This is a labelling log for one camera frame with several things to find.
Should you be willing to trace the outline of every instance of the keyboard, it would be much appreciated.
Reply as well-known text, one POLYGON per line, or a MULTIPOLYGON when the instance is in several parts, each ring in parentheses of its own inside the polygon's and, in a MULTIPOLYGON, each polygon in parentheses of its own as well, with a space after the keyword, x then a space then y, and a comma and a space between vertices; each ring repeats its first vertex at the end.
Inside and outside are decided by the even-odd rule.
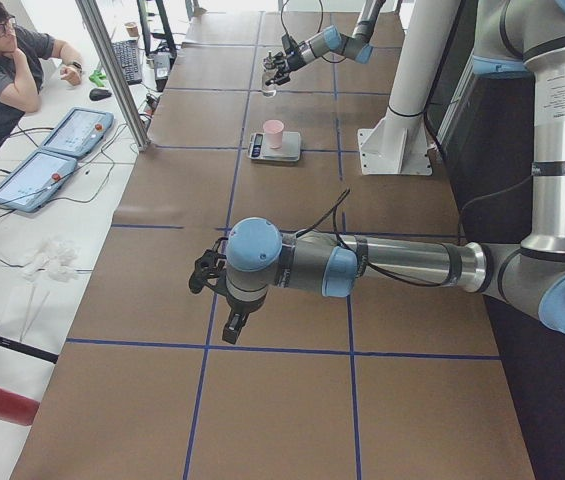
POLYGON ((118 59, 124 79, 129 85, 142 83, 142 61, 140 59, 140 50, 138 49, 138 41, 121 40, 112 42, 113 52, 118 59))

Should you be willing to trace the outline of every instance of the man's arm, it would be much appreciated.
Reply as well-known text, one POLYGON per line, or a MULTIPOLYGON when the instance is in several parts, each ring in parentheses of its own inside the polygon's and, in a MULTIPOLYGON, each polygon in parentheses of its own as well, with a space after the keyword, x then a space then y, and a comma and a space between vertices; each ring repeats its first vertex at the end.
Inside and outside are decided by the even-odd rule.
POLYGON ((71 44, 55 39, 51 56, 62 60, 63 65, 60 69, 62 80, 66 80, 71 85, 78 85, 82 82, 82 69, 73 64, 76 62, 82 65, 82 55, 71 44))
POLYGON ((13 83, 2 90, 0 103, 25 113, 36 112, 40 108, 40 97, 26 55, 19 48, 4 55, 13 58, 15 78, 13 83))

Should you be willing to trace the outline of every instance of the eyeglasses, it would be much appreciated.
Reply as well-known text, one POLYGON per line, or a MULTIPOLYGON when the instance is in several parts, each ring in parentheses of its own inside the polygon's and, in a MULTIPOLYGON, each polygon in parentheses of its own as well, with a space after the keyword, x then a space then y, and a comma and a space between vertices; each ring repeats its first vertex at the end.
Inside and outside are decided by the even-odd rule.
POLYGON ((16 22, 15 22, 15 17, 13 15, 7 18, 4 22, 0 23, 0 38, 6 37, 7 28, 9 30, 15 30, 15 25, 16 22))

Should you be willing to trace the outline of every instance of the green object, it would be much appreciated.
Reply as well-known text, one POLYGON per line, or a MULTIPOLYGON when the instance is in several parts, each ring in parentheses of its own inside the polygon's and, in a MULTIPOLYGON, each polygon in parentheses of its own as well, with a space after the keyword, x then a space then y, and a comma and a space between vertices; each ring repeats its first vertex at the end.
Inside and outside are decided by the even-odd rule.
POLYGON ((106 74, 102 73, 100 70, 93 70, 93 73, 89 76, 91 80, 97 87, 104 87, 102 80, 106 80, 106 74))

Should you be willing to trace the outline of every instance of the white desk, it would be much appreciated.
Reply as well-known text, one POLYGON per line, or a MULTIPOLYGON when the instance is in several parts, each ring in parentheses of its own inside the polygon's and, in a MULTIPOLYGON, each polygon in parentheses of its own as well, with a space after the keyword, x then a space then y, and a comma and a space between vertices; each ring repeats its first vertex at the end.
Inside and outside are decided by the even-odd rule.
MULTIPOLYGON (((94 85, 89 82, 88 75, 93 68, 94 65, 85 64, 83 83, 77 87, 61 81, 59 72, 56 72, 45 83, 42 108, 35 114, 25 116, 19 123, 20 127, 53 127, 70 108, 84 106, 114 114, 116 124, 107 136, 110 139, 117 125, 124 123, 124 118, 114 97, 99 102, 89 100, 89 91, 94 85)), ((151 85, 152 73, 145 70, 145 83, 151 85)), ((139 106, 147 89, 142 85, 134 85, 131 91, 139 106)), ((32 133, 31 137, 40 142, 47 133, 32 133)), ((0 168, 12 171, 34 149, 35 145, 24 135, 10 138, 0 149, 0 168)), ((70 242, 75 249, 77 258, 71 267, 79 270, 67 282, 51 280, 44 271, 28 281, 22 277, 20 269, 0 263, 0 336, 19 341, 23 329, 26 329, 25 317, 28 312, 32 323, 22 342, 53 353, 60 352, 137 156, 128 129, 121 133, 106 153, 115 162, 112 169, 109 159, 93 153, 92 156, 96 155, 93 161, 67 181, 56 195, 76 200, 89 199, 110 172, 104 187, 93 201, 84 204, 58 200, 33 214, 16 212, 0 219, 1 259, 19 264, 27 253, 35 251, 42 242, 57 238, 70 242)), ((41 400, 52 371, 51 363, 0 347, 2 388, 41 400)), ((0 421, 0 480, 9 477, 28 432, 27 427, 0 421)))

